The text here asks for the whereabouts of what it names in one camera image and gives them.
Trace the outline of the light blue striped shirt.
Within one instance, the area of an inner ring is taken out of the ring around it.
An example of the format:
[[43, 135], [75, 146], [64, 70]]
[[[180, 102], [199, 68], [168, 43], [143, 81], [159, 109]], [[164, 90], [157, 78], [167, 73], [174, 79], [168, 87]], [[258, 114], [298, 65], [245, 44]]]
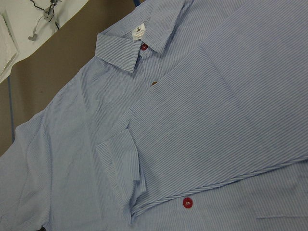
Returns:
[[3, 231], [305, 231], [308, 3], [147, 0], [19, 125]]

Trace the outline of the reacher grabber stick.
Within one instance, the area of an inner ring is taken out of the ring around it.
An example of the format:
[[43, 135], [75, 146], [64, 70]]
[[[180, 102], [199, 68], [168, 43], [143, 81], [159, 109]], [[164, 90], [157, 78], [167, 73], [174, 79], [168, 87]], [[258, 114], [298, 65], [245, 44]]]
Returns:
[[37, 34], [37, 27], [40, 23], [40, 21], [42, 19], [46, 20], [48, 23], [50, 23], [52, 21], [52, 19], [55, 16], [55, 11], [54, 8], [57, 6], [58, 2], [62, 2], [61, 0], [50, 0], [50, 5], [48, 8], [43, 9], [42, 7], [39, 7], [38, 5], [36, 5], [36, 3], [33, 0], [30, 0], [33, 3], [33, 6], [38, 9], [43, 11], [43, 15], [40, 16], [37, 20], [36, 20], [36, 24], [33, 28], [33, 32], [32, 35], [28, 37], [29, 41], [36, 41], [38, 39], [38, 34]]

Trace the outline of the clear plastic bag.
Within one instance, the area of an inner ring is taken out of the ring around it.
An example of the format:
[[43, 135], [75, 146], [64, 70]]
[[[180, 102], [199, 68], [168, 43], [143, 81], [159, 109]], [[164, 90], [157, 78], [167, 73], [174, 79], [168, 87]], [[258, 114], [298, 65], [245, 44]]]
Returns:
[[6, 11], [0, 13], [0, 82], [10, 74], [19, 54], [13, 28]]

